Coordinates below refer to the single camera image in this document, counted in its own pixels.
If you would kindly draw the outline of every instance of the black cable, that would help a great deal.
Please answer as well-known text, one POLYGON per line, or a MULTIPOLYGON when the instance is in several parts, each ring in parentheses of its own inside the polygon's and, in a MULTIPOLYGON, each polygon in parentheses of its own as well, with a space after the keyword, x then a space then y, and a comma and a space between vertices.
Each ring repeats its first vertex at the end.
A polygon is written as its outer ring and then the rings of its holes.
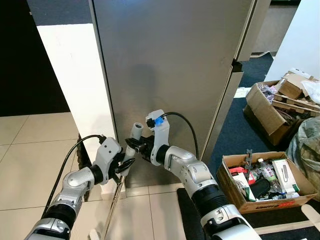
POLYGON ((73 145, 73 147, 69 150, 69 152, 68 152, 67 155, 65 156, 64 161, 63 161, 63 163, 62 163, 62 165, 61 165, 59 174, 58 174, 58 176, 57 176, 57 178, 56 178, 56 180, 55 180, 55 183, 54 183, 53 188, 52 188, 52 190, 51 190, 51 193, 50 193, 50 196, 49 196, 49 198, 48 198, 48 201, 46 202, 45 208, 44 208, 43 213, 42 213, 42 217, 45 215, 46 211, 48 210, 48 208, 49 208, 49 206, 50 206, 51 200, 52 200, 52 198, 53 198, 53 196, 54 196, 54 194, 55 194, 55 191, 56 191, 57 186, 58 186, 58 184, 59 184, 61 175, 62 175, 62 173, 63 173, 63 171, 64 171, 65 165, 66 165, 67 160, 68 160, 68 158, 70 157, 71 153, 72 153, 73 150, 74 150, 79 144, 81 144, 84 140, 87 140, 87 139, 90 139, 90 138, 99 138, 99 140, 103 140, 103 138, 105 138, 105 137, 104 137, 104 136, 101 136, 101 135, 89 135, 89 136, 86 136, 86 137, 80 139, 80 140, 79 140, 75 145, 73 145))
POLYGON ((163 118, 163 117, 166 117, 166 116, 169 116, 169 115, 176 115, 176 116, 182 118, 183 120, 185 120, 186 123, 189 125, 189 127, 191 129, 191 132, 192 132, 192 135, 193 135, 193 140, 194 140, 195 156, 196 156, 196 159, 199 159, 198 141, 197 141, 195 130, 192 127, 191 123, 188 121, 188 119, 185 116, 183 116, 182 114, 180 114, 178 112, 175 112, 175 111, 166 112, 166 113, 162 114, 160 117, 163 118))

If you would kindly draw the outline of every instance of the gray metal door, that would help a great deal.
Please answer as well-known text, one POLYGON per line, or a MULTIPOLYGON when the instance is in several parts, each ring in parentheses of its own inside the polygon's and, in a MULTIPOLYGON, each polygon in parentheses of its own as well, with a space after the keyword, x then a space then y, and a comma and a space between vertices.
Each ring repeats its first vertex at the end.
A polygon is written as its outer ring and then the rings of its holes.
MULTIPOLYGON (((134 122, 144 123, 149 112, 163 109, 190 120, 201 153, 252 0, 92 2, 120 144, 126 145, 134 122)), ((194 153, 188 125, 175 116, 168 120, 169 143, 194 153)), ((171 173, 142 159, 126 178, 130 188, 175 182, 171 173)))

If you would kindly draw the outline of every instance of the wooden pallet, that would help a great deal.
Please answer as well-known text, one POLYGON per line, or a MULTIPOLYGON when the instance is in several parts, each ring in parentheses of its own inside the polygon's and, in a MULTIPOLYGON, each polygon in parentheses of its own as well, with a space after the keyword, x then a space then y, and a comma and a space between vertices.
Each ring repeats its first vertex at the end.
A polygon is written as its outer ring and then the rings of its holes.
POLYGON ((288 109, 288 110, 294 110, 297 113, 303 114, 303 113, 310 113, 311 117, 317 117, 320 116, 320 111, 312 110, 306 107, 296 106, 292 104, 288 104, 285 102, 273 100, 272 106, 281 108, 281 109, 288 109))
POLYGON ((292 99, 292 98, 287 97, 285 95, 279 95, 279 94, 275 93, 274 99, 279 102, 285 101, 287 104, 290 104, 290 105, 296 105, 296 106, 303 107, 306 109, 311 109, 311 110, 314 110, 317 112, 320 111, 320 106, 318 106, 318 105, 312 105, 312 104, 310 104, 306 101, 302 101, 302 100, 295 100, 295 99, 292 99))

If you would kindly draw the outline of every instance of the red logo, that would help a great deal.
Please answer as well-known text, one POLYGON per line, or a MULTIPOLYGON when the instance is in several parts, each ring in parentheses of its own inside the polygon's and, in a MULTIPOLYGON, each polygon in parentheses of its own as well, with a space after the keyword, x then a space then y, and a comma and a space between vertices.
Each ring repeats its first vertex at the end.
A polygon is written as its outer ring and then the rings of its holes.
POLYGON ((293 205, 294 203, 295 203, 295 201, 284 202, 284 203, 279 204, 278 208, 288 207, 288 206, 293 205))

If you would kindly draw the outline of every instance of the tiled floor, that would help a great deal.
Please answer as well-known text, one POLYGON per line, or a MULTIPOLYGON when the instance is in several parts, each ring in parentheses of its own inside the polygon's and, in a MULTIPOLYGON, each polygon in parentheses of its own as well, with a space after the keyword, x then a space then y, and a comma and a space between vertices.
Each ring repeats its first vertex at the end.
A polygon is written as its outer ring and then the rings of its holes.
MULTIPOLYGON (((62 161, 77 142, 78 130, 70 113, 0 117, 0 239, 23 239, 41 217, 62 161)), ((64 175, 77 170, 75 154, 64 175)), ((118 202, 108 239, 186 239, 176 190, 181 184, 127 189, 118 202)), ((95 186, 82 204, 72 240, 87 240, 100 232, 110 201, 95 186)))

